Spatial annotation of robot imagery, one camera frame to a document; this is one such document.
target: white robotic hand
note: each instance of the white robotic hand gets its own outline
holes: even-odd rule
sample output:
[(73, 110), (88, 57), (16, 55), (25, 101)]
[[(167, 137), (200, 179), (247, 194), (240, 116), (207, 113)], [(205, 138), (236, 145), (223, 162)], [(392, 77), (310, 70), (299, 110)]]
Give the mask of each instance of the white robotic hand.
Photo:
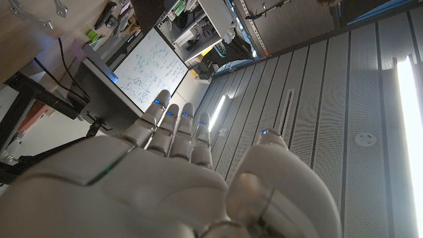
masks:
[(162, 91), (121, 136), (86, 139), (20, 176), (0, 197), (0, 237), (342, 236), (327, 187), (274, 130), (228, 188), (210, 169), (210, 117), (191, 137), (188, 103), (174, 133), (169, 98)]

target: white wall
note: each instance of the white wall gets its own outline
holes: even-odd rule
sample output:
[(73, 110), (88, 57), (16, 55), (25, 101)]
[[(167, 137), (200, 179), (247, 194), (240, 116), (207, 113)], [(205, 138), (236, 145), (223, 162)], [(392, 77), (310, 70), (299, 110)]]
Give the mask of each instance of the white wall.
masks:
[(37, 155), (49, 149), (71, 142), (87, 135), (90, 124), (87, 121), (70, 119), (58, 111), (43, 116), (25, 133), (22, 144), (14, 157)]

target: fluorescent light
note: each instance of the fluorescent light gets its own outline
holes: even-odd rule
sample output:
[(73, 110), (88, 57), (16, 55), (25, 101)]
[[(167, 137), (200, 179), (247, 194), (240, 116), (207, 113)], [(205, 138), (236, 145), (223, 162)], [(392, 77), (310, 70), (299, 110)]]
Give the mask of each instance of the fluorescent light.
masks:
[(222, 109), (223, 103), (225, 102), (225, 98), (226, 98), (226, 95), (225, 96), (222, 96), (222, 98), (220, 99), (220, 102), (219, 102), (219, 104), (218, 104), (218, 106), (216, 108), (216, 111), (214, 112), (214, 114), (213, 114), (213, 116), (212, 116), (212, 118), (210, 120), (209, 132), (212, 131), (212, 128), (213, 128), (213, 126), (214, 126), (214, 124), (215, 124), (215, 122), (217, 120), (217, 116), (219, 116), (219, 112)]
[(410, 163), (411, 181), (416, 207), (417, 228), (423, 236), (423, 167), (422, 141), (423, 126), (416, 84), (412, 72), (411, 61), (407, 56), (406, 61), (398, 63), (398, 80), (403, 106), (404, 126), (407, 142), (408, 160)]

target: black cable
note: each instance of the black cable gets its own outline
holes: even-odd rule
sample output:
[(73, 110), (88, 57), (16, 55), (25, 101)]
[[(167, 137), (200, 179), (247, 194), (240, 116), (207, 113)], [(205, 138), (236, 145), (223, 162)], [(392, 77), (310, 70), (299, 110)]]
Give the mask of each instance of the black cable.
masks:
[(37, 59), (37, 57), (34, 58), (34, 61), (42, 68), (42, 70), (44, 70), (60, 87), (62, 87), (63, 89), (66, 89), (67, 91), (69, 91), (70, 93), (74, 94), (75, 96), (79, 97), (80, 99), (82, 99), (84, 102), (88, 103), (89, 101), (87, 99), (84, 99), (83, 97), (79, 96), (77, 93), (75, 93), (74, 91), (72, 91), (71, 89), (68, 89), (67, 87), (63, 86), (53, 75), (52, 73), (50, 73), (45, 67), (44, 65), (42, 65), (42, 63)]
[(85, 96), (87, 96), (87, 97), (90, 99), (90, 96), (88, 95), (88, 93), (87, 93), (87, 92), (85, 92), (85, 90), (84, 90), (84, 89), (82, 89), (82, 87), (81, 87), (81, 86), (79, 86), (79, 84), (78, 84), (78, 83), (76, 82), (76, 80), (73, 78), (73, 76), (72, 76), (71, 72), (69, 72), (69, 68), (66, 66), (66, 63), (65, 63), (65, 56), (64, 56), (64, 54), (63, 54), (63, 45), (61, 44), (61, 39), (60, 39), (60, 38), (59, 38), (59, 45), (60, 45), (61, 61), (63, 62), (63, 66), (65, 66), (65, 69), (66, 69), (67, 74), (69, 74), (69, 76), (71, 77), (71, 79), (72, 79), (72, 81), (74, 82), (74, 84), (76, 84), (76, 86), (78, 86), (78, 87), (79, 87), (79, 89), (81, 89), (81, 90), (84, 92)]

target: robot finger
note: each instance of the robot finger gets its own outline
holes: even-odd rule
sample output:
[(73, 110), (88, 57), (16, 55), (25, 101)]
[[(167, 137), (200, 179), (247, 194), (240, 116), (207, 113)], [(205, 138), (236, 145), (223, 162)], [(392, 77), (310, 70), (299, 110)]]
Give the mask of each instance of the robot finger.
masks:
[(163, 121), (154, 132), (147, 150), (161, 156), (167, 156), (171, 146), (176, 121), (178, 120), (179, 107), (176, 104), (169, 106)]
[(212, 169), (212, 152), (210, 151), (210, 116), (203, 113), (194, 135), (194, 147), (191, 154), (191, 163)]
[(149, 108), (136, 120), (120, 138), (132, 142), (138, 147), (145, 147), (153, 135), (155, 127), (166, 110), (171, 94), (167, 90), (161, 91)]
[(190, 160), (192, 119), (194, 117), (194, 106), (191, 103), (184, 105), (180, 113), (178, 130), (174, 137), (169, 157)]

